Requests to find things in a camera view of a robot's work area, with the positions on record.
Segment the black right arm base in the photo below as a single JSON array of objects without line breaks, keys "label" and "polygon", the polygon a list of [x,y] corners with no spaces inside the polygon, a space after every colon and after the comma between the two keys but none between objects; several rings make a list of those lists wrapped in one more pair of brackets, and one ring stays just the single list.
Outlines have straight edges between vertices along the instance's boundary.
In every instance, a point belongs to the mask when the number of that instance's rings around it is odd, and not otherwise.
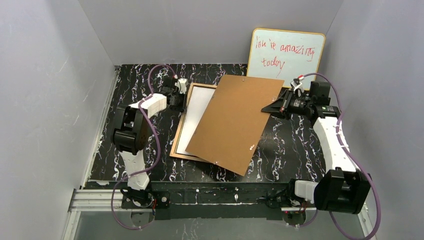
[{"label": "black right arm base", "polygon": [[283,188],[273,188],[262,199],[267,207],[292,208],[284,212],[304,213],[308,208],[315,207],[313,193],[317,183],[303,179],[291,179]]}]

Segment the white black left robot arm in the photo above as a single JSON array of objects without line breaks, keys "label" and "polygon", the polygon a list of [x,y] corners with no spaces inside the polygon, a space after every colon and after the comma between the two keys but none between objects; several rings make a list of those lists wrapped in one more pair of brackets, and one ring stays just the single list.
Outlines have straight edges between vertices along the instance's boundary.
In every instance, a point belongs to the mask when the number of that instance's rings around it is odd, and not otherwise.
[{"label": "white black left robot arm", "polygon": [[189,81],[186,78],[167,77],[158,93],[129,105],[120,104],[113,119],[111,140],[124,160],[128,175],[127,186],[132,190],[144,191],[149,176],[144,160],[144,148],[148,133],[157,134],[151,117],[167,108],[184,112],[187,105]]}]

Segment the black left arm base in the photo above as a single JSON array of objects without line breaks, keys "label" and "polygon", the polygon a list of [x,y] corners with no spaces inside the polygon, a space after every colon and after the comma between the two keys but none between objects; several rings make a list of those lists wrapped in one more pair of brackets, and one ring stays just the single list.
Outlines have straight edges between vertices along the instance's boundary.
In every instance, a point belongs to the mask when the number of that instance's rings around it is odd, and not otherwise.
[{"label": "black left arm base", "polygon": [[120,189],[122,209],[168,209],[171,195],[167,191],[136,190],[130,187]]}]

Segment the brown frame backing board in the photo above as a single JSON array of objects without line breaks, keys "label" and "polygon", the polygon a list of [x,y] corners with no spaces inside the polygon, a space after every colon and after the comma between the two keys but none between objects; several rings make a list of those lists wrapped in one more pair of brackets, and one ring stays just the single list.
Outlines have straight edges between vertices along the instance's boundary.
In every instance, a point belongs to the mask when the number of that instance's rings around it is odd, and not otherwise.
[{"label": "brown frame backing board", "polygon": [[262,108],[279,96],[284,80],[225,74],[186,151],[244,176],[270,115]]}]

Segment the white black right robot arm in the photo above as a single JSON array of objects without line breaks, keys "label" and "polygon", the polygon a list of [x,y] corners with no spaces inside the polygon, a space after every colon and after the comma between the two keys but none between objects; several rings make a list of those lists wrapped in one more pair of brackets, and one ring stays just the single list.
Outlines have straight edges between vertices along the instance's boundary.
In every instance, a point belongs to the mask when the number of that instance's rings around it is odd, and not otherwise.
[{"label": "white black right robot arm", "polygon": [[261,112],[288,120],[300,115],[309,120],[315,132],[325,161],[325,175],[319,182],[292,179],[284,192],[286,199],[313,204],[318,210],[358,214],[371,188],[369,176],[360,170],[345,152],[341,112],[330,104],[331,85],[328,82],[311,82],[307,93],[292,85]]}]

